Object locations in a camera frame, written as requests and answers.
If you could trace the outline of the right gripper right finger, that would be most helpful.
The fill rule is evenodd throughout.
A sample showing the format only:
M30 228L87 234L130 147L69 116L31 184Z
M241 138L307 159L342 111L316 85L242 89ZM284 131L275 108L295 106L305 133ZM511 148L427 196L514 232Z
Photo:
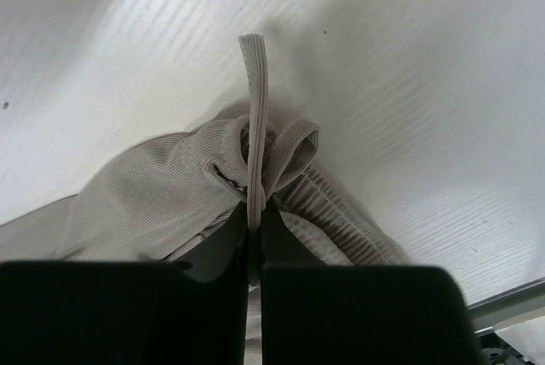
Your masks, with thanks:
M483 356L453 278L433 266L326 265L261 216L265 364L480 364Z

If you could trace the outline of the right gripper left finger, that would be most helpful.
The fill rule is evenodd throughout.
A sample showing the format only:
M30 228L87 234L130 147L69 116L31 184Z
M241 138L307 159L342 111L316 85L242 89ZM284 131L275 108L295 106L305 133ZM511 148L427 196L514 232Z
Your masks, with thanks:
M244 206L173 262L1 266L4 364L240 364Z

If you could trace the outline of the grey trousers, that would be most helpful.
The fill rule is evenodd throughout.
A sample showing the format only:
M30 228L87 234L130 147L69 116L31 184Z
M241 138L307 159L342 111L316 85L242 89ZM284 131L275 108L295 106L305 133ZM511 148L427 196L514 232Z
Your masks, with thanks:
M267 120L264 38L241 36L250 112L160 136L109 161L77 194L1 227L1 258L173 261L233 210L269 199L288 229L329 265L399 265L392 241L355 212L313 166L318 127Z

